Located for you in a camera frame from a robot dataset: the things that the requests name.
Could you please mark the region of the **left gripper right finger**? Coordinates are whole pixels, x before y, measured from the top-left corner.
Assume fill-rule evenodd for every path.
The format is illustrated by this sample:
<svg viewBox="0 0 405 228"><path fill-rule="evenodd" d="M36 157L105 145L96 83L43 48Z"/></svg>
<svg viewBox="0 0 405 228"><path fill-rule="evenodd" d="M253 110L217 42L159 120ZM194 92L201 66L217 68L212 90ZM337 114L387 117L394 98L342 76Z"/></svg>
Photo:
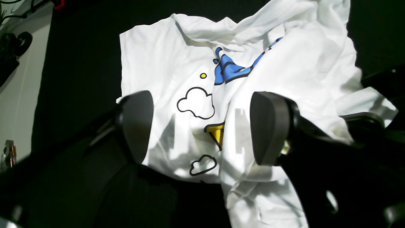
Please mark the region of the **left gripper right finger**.
<svg viewBox="0 0 405 228"><path fill-rule="evenodd" d="M280 166L285 143L292 143L298 135L300 111L297 103L273 92L254 92L249 117L256 163Z"/></svg>

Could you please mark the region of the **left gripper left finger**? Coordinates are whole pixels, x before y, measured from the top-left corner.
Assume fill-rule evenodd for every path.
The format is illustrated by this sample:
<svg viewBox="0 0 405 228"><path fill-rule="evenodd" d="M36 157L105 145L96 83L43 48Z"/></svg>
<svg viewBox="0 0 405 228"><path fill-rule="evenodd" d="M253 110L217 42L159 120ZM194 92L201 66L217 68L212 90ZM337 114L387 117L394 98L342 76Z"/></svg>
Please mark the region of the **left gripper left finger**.
<svg viewBox="0 0 405 228"><path fill-rule="evenodd" d="M130 162L142 164L146 158L153 122L154 104L149 91L139 91L119 102L118 127Z"/></svg>

